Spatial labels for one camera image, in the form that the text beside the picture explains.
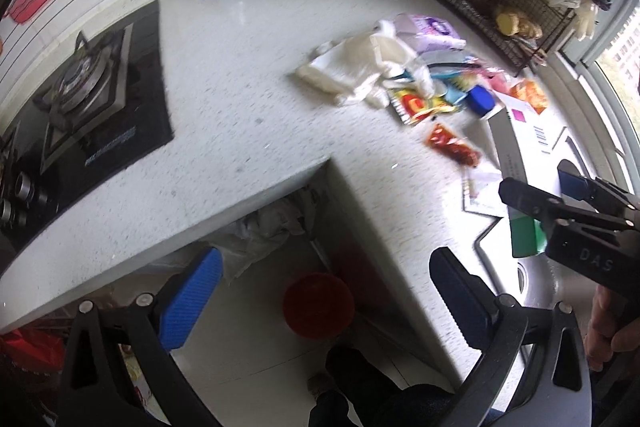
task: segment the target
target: floor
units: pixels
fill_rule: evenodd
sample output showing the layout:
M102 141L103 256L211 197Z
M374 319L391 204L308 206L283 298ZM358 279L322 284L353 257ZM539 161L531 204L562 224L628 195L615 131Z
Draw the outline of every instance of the floor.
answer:
M333 341L298 337L280 307L287 286L313 271L324 271L317 255L307 242L291 237L230 285L223 281L184 347L172 352L225 427L306 427L314 406L306 381L322 371ZM362 319L351 329L350 341L399 387L443 383L437 372L384 341ZM358 423L353 409L350 416Z

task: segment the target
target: shoe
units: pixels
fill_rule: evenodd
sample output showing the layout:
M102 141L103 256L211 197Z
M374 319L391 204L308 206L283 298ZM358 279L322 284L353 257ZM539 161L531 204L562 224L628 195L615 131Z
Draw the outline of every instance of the shoe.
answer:
M322 393L336 389L336 386L329 375L326 375L325 373L318 373L306 381L306 388L314 399L317 400Z

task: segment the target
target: gas stove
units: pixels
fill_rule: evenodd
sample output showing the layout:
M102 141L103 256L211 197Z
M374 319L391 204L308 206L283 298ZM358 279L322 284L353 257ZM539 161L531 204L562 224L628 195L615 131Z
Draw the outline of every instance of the gas stove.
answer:
M0 144L0 271L76 201L172 137L158 3L94 39L79 32L72 57Z

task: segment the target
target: white speckled countertop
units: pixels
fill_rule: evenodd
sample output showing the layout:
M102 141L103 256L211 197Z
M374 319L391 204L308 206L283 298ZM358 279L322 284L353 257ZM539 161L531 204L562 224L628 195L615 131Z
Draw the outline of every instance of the white speckled countertop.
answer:
M403 128L364 103L333 107L292 75L318 44L406 10L448 19L472 51L500 64L434 0L161 0L175 138L82 198L17 258L0 279L0 331L255 210L330 159L376 230L387 256L379 266L395 267L389 284L414 298L401 304L418 305L421 318L409 313L418 333L434 335L441 366L464 377L478 352L444 307L427 261L446 245L484 275L473 241L491 219L462 211L457 165L420 142L428 124ZM463 128L474 118L449 121Z

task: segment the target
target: red plastic bag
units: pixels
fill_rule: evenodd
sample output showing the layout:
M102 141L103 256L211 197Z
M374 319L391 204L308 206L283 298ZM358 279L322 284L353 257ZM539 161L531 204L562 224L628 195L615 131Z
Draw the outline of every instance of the red plastic bag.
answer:
M33 373L62 371L65 361L62 339L33 328L19 328L0 337L0 351L15 365Z

